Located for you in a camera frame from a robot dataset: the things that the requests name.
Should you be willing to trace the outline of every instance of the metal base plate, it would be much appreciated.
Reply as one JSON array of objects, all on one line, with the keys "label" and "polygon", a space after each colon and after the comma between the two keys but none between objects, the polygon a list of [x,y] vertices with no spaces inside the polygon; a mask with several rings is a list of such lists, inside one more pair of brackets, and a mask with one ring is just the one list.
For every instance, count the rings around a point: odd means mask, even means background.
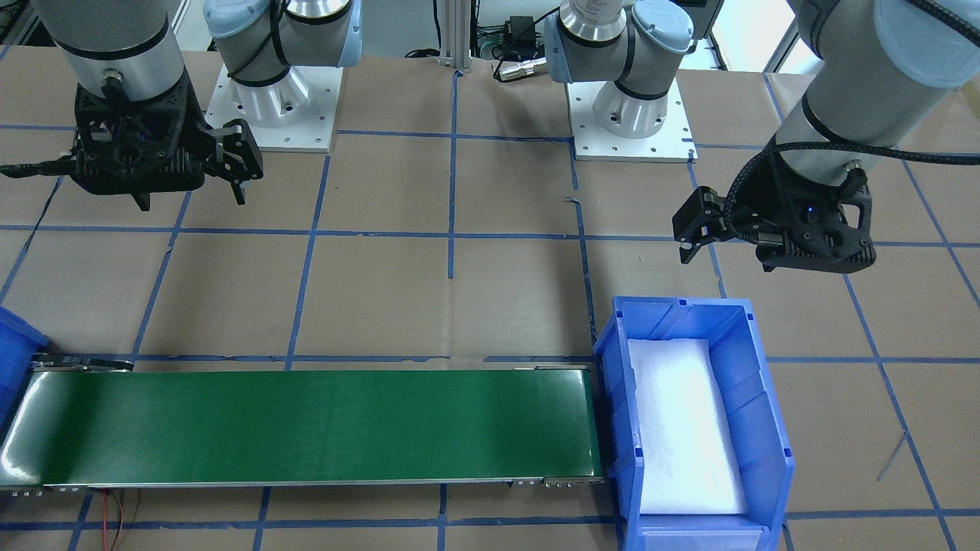
[{"label": "metal base plate", "polygon": [[[333,124],[337,115],[337,99],[340,97],[340,82],[344,70],[336,67],[297,67],[295,68],[310,86],[312,103],[293,116],[294,123],[285,126],[262,127],[252,124],[246,116],[263,151],[286,151],[293,153],[329,153],[333,137]],[[207,121],[220,127],[233,119],[242,118],[237,109],[233,92],[229,85],[228,70],[221,66],[215,93],[208,104]]]},{"label": "metal base plate", "polygon": [[667,116],[661,131],[649,138],[630,139],[603,128],[592,113],[592,104],[605,82],[573,82],[566,85],[568,114],[575,137],[575,158],[583,161],[642,161],[686,163],[698,158],[691,125],[677,81],[670,85]]}]

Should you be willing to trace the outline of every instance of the white paper in bin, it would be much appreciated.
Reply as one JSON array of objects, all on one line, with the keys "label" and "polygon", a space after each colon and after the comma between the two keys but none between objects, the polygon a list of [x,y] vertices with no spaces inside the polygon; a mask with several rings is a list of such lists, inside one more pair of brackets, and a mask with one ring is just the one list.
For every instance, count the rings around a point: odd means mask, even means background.
[{"label": "white paper in bin", "polygon": [[708,342],[629,339],[643,445],[642,515],[746,513]]}]

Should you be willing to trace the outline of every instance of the red wire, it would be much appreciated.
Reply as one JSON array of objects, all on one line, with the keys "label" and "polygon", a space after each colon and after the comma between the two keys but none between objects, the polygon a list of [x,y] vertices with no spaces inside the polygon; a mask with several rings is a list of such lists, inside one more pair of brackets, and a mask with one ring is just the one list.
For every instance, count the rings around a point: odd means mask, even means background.
[{"label": "red wire", "polygon": [[106,503],[106,490],[102,490],[102,551],[109,551],[109,505]]}]

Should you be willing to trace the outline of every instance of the blue plastic bin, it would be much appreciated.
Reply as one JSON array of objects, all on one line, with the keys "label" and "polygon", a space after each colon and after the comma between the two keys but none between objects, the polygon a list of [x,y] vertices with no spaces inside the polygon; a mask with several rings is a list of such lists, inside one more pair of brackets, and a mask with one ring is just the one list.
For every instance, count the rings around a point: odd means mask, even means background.
[{"label": "blue plastic bin", "polygon": [[5,423],[21,395],[30,356],[47,343],[37,329],[0,307],[0,432],[6,432]]},{"label": "blue plastic bin", "polygon": [[[776,549],[786,513],[794,460],[747,300],[614,297],[613,317],[596,343],[612,410],[619,510],[626,551],[769,551]],[[643,444],[636,378],[626,339],[698,338],[709,342],[745,490],[746,515],[640,515]],[[646,442],[646,446],[656,446]]]}]

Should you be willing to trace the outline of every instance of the blue bin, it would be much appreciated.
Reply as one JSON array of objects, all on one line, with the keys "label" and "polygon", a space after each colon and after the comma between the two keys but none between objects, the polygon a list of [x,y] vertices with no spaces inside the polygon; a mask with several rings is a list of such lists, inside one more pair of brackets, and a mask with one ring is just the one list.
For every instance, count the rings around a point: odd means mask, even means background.
[{"label": "blue bin", "polygon": [[[612,411],[615,458],[609,468],[626,520],[626,551],[776,549],[794,460],[759,328],[747,300],[614,297],[613,317],[596,343]],[[745,515],[641,515],[643,445],[636,378],[626,339],[706,339],[738,461]],[[656,442],[647,442],[647,446]]]},{"label": "blue bin", "polygon": [[17,405],[27,374],[30,356],[46,346],[48,338],[27,322],[0,307],[0,429]]}]

